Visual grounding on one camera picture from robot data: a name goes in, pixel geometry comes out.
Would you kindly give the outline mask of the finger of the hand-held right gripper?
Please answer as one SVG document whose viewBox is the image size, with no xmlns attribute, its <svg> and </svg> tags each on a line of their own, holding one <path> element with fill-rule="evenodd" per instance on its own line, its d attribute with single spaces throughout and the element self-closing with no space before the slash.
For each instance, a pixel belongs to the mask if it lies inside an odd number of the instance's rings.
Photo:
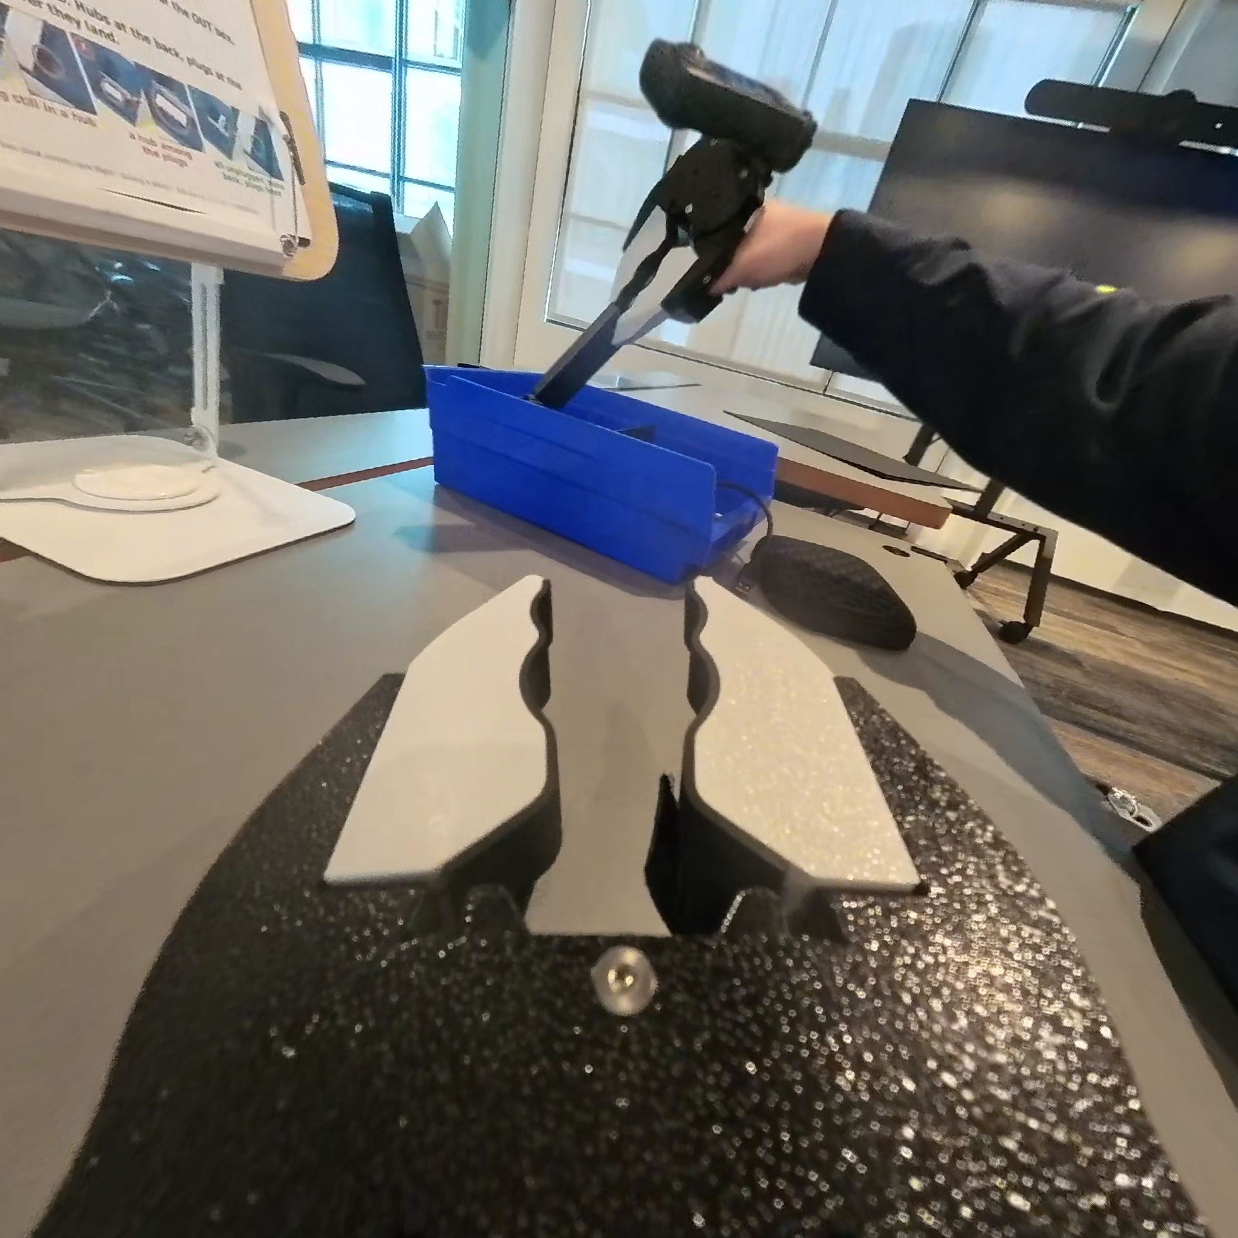
<svg viewBox="0 0 1238 1238">
<path fill-rule="evenodd" d="M 616 299 L 635 277 L 639 264 L 655 255 L 657 240 L 630 240 L 622 252 L 616 269 Z M 660 264 L 648 284 L 629 295 L 623 312 L 616 325 L 617 343 L 633 343 L 644 334 L 658 327 L 666 320 L 661 302 L 670 295 L 682 275 L 692 265 L 692 249 L 689 246 L 673 246 L 660 258 Z"/>
<path fill-rule="evenodd" d="M 666 312 L 678 284 L 679 203 L 672 177 L 661 177 L 623 241 L 613 302 L 622 312 Z"/>
</svg>

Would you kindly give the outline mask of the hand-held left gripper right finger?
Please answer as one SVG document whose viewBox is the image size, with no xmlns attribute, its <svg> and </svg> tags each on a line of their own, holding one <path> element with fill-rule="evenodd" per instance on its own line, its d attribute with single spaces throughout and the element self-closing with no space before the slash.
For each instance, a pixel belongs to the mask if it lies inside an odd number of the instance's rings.
<svg viewBox="0 0 1238 1238">
<path fill-rule="evenodd" d="M 686 588 L 685 648 L 691 719 L 644 863 L 670 933 L 716 934 L 751 894 L 778 927 L 838 936 L 837 899 L 922 893 L 829 667 L 710 578 Z"/>
</svg>

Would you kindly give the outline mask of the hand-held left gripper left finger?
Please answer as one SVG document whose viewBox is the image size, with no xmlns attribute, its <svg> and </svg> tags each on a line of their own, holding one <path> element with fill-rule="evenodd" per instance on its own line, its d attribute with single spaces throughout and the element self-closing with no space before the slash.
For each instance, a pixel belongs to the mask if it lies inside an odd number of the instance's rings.
<svg viewBox="0 0 1238 1238">
<path fill-rule="evenodd" d="M 532 887 L 561 838 L 551 583 L 524 576 L 417 654 L 324 869 L 331 887 L 440 884 L 468 863 Z"/>
</svg>

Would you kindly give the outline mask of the blue plastic bin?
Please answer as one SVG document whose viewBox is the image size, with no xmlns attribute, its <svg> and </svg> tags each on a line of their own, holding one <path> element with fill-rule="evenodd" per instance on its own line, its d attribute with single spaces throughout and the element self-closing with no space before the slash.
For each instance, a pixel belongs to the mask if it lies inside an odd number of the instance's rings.
<svg viewBox="0 0 1238 1238">
<path fill-rule="evenodd" d="M 772 499 L 765 439 L 591 386 L 541 407 L 517 370 L 424 373 L 437 485 L 664 583 L 717 563 Z"/>
</svg>

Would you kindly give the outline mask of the person's right hand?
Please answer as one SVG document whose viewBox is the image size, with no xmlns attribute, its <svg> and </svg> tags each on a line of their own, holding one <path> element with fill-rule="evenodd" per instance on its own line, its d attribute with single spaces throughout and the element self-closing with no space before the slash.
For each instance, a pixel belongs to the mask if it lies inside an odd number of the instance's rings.
<svg viewBox="0 0 1238 1238">
<path fill-rule="evenodd" d="M 738 289 L 803 284 L 832 219 L 832 212 L 766 200 L 747 225 L 728 268 L 711 283 L 711 293 L 728 296 Z"/>
</svg>

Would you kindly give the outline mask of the black textured dome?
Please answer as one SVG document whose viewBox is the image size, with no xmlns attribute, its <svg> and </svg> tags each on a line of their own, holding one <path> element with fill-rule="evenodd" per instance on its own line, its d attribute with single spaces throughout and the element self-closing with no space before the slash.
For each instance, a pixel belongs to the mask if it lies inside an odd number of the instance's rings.
<svg viewBox="0 0 1238 1238">
<path fill-rule="evenodd" d="M 770 535 L 741 570 L 785 620 L 815 635 L 900 653 L 918 635 L 913 613 L 874 566 L 851 552 Z"/>
</svg>

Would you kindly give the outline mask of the cardboard box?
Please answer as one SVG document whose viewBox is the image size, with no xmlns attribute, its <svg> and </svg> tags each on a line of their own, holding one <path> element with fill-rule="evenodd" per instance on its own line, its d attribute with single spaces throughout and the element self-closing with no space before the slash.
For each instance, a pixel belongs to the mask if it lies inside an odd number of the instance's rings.
<svg viewBox="0 0 1238 1238">
<path fill-rule="evenodd" d="M 396 246 L 423 359 L 445 364 L 454 239 L 439 203 L 398 231 Z"/>
</svg>

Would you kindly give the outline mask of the thin black mat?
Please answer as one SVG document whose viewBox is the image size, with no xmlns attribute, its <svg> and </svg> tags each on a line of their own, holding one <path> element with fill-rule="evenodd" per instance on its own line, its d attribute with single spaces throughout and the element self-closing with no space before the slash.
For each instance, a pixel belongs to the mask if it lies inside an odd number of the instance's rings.
<svg viewBox="0 0 1238 1238">
<path fill-rule="evenodd" d="M 906 463 L 903 458 L 894 458 L 872 451 L 868 446 L 853 443 L 847 439 L 834 436 L 825 430 L 798 426 L 793 423 L 778 423 L 762 417 L 751 417 L 732 409 L 725 409 L 731 417 L 738 418 L 753 427 L 766 430 L 776 437 L 794 442 L 813 452 L 825 455 L 831 460 L 841 461 L 856 470 L 868 474 L 879 476 L 885 480 L 907 483 L 907 485 L 928 485 L 950 491 L 981 492 L 980 486 L 968 485 L 959 479 L 919 468 Z"/>
</svg>

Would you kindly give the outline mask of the brown edged grey table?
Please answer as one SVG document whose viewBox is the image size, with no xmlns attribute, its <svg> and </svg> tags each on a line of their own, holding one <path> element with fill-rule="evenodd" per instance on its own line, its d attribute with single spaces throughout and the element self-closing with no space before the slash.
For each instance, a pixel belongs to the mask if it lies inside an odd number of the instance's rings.
<svg viewBox="0 0 1238 1238">
<path fill-rule="evenodd" d="M 941 529 L 955 513 L 950 495 L 937 486 L 882 477 L 787 437 L 788 429 L 797 427 L 857 442 L 856 432 L 816 412 L 716 381 L 629 386 L 602 374 L 592 386 L 772 442 L 778 448 L 776 494 L 784 502 L 837 501 L 930 530 Z"/>
</svg>

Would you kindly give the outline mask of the black office chair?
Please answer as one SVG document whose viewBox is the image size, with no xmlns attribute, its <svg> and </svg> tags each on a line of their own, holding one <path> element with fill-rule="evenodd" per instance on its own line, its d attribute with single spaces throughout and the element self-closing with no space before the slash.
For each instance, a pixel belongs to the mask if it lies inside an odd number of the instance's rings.
<svg viewBox="0 0 1238 1238">
<path fill-rule="evenodd" d="M 232 424 L 426 407 L 392 200 L 343 184 L 330 191 L 331 271 L 305 283 L 224 275 L 221 359 Z"/>
</svg>

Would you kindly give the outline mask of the white document stand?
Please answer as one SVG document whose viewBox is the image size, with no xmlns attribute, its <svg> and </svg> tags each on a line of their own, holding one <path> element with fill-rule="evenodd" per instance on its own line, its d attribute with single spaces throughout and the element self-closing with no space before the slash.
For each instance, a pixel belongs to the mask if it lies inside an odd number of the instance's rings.
<svg viewBox="0 0 1238 1238">
<path fill-rule="evenodd" d="M 101 583 L 162 583 L 340 532 L 352 507 L 219 454 L 222 269 L 190 267 L 190 424 L 1 451 L 1 536 Z"/>
</svg>

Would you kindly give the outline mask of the black webcam bar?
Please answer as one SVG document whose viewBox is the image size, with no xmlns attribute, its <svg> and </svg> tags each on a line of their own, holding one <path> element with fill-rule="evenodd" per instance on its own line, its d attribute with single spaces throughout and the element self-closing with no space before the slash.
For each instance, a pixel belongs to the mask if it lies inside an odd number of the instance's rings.
<svg viewBox="0 0 1238 1238">
<path fill-rule="evenodd" d="M 1043 79 L 1027 91 L 1024 109 L 1030 116 L 1105 129 L 1154 144 L 1236 149 L 1236 109 L 1201 101 L 1188 88 L 1155 96 Z"/>
</svg>

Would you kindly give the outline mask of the person's dark clothing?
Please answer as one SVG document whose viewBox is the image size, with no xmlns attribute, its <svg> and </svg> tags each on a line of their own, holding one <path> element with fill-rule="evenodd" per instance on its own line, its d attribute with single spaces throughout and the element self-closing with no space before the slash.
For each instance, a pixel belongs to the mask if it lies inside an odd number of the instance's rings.
<svg viewBox="0 0 1238 1238">
<path fill-rule="evenodd" d="M 1236 1064 L 1236 778 L 1134 844 L 1137 865 L 1180 936 L 1211 975 L 1186 984 L 1188 1005 L 1207 1030 L 1223 1064 Z"/>
</svg>

